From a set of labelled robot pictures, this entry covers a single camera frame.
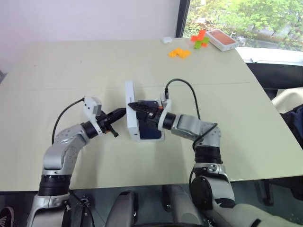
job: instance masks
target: shoe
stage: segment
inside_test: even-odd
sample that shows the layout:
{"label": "shoe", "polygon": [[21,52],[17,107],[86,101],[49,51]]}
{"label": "shoe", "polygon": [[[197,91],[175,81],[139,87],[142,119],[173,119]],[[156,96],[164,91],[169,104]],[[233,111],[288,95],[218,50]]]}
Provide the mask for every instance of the shoe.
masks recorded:
{"label": "shoe", "polygon": [[0,212],[0,227],[13,227],[14,210],[11,207],[5,207]]}

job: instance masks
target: orange toy block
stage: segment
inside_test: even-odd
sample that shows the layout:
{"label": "orange toy block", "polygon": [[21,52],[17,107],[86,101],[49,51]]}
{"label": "orange toy block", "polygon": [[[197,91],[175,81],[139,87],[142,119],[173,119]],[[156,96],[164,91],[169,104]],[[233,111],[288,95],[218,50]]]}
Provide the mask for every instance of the orange toy block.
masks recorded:
{"label": "orange toy block", "polygon": [[198,40],[202,41],[204,38],[206,31],[205,30],[200,30],[199,34],[198,34]]}
{"label": "orange toy block", "polygon": [[175,51],[172,51],[169,53],[169,57],[174,58],[176,57],[177,53]]}
{"label": "orange toy block", "polygon": [[197,40],[198,40],[198,36],[196,36],[196,35],[192,35],[190,38],[190,41],[193,41],[193,42],[195,42]]}

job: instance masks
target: foliage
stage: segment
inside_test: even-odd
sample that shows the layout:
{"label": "foliage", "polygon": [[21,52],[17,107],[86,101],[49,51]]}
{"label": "foliage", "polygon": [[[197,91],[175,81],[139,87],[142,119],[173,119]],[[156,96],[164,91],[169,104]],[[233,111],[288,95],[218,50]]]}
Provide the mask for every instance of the foliage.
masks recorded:
{"label": "foliage", "polygon": [[[200,17],[205,23],[196,22]],[[214,28],[244,37],[245,46],[258,46],[259,39],[303,51],[303,0],[207,0],[205,5],[191,0],[184,37]]]}

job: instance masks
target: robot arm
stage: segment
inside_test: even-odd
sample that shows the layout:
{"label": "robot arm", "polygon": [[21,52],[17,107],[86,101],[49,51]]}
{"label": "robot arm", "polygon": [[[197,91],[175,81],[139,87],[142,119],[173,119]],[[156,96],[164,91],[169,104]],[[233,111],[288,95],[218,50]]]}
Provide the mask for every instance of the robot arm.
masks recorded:
{"label": "robot arm", "polygon": [[28,227],[63,226],[64,215],[70,210],[69,186],[78,153],[97,135],[112,132],[118,136],[111,124],[125,115],[125,108],[105,114],[101,104],[92,106],[89,101],[85,105],[92,110],[94,118],[58,133],[44,155],[40,187],[27,219]]}
{"label": "robot arm", "polygon": [[232,186],[222,165],[221,132],[217,124],[196,117],[175,115],[145,102],[129,103],[137,119],[150,127],[171,130],[172,134],[193,142],[195,179],[190,183],[194,205],[220,227],[298,227],[280,217],[272,216],[254,206],[235,204]]}

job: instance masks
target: orange phone box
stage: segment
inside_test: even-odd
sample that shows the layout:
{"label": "orange phone box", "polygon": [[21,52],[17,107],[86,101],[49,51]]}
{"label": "orange phone box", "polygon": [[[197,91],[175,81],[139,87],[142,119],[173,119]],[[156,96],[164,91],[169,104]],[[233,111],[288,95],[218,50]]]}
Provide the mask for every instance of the orange phone box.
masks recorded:
{"label": "orange phone box", "polygon": [[209,37],[209,42],[222,52],[234,49],[239,45],[239,42],[219,29],[208,31],[205,36]]}

